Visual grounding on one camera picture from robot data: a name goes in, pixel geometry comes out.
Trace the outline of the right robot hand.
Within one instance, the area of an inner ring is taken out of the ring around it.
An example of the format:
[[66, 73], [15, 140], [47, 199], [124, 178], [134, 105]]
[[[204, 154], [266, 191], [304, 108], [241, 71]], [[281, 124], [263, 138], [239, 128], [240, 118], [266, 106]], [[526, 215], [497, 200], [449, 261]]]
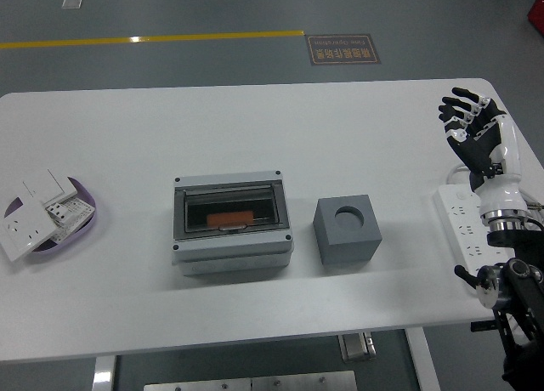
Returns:
[[516, 125], [492, 98], [454, 87], [439, 106], [448, 145], [468, 168], [484, 224], [527, 217]]

